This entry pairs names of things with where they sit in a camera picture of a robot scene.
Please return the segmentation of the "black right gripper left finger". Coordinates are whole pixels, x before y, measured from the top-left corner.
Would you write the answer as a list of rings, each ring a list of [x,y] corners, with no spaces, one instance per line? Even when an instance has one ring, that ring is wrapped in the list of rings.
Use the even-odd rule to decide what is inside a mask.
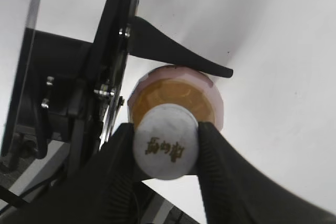
[[[133,137],[133,124],[122,123],[84,167],[1,223],[140,223]]]

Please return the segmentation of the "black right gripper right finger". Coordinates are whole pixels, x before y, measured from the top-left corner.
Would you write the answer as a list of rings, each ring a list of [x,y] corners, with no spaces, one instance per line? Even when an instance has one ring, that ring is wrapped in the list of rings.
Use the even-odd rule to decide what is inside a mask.
[[[196,170],[208,223],[335,223],[246,161],[210,122],[198,124]]]

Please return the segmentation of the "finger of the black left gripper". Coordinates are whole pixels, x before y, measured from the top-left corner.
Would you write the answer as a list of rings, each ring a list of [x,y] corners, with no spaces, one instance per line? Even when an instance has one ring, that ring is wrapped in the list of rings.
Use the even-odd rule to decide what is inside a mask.
[[[131,26],[130,45],[130,55],[138,58],[188,67],[222,78],[233,76],[233,69],[190,51],[138,16]]]

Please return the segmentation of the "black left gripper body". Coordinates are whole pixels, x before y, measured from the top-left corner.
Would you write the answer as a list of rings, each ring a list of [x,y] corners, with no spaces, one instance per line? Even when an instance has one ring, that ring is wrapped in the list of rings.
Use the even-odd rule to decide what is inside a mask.
[[[93,42],[36,29],[40,0],[1,0],[1,170],[70,143],[72,166],[107,135],[133,39],[139,0],[106,0]]]

